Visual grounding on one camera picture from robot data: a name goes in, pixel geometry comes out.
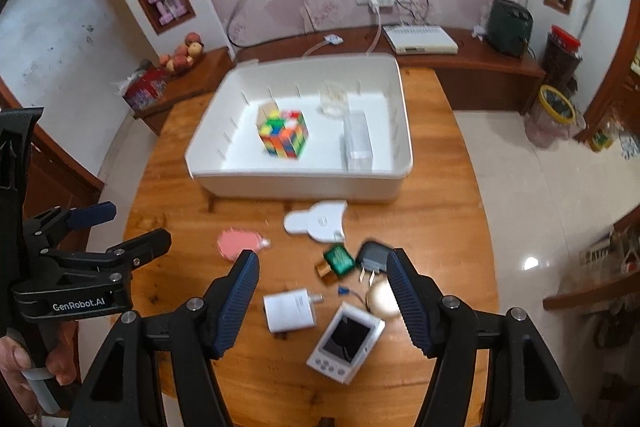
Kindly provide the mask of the person's left hand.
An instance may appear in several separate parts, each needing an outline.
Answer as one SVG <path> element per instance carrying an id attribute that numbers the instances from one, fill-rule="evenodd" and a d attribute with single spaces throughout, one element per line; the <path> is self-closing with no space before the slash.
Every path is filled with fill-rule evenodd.
<path id="1" fill-rule="evenodd" d="M 70 385 L 77 377 L 75 363 L 75 337 L 77 323 L 75 321 L 58 324 L 58 341 L 49 353 L 46 367 L 55 376 L 61 386 Z M 1 372 L 12 390 L 14 397 L 21 404 L 24 412 L 32 416 L 38 411 L 38 401 L 23 371 L 34 365 L 27 351 L 15 339 L 1 338 Z"/>

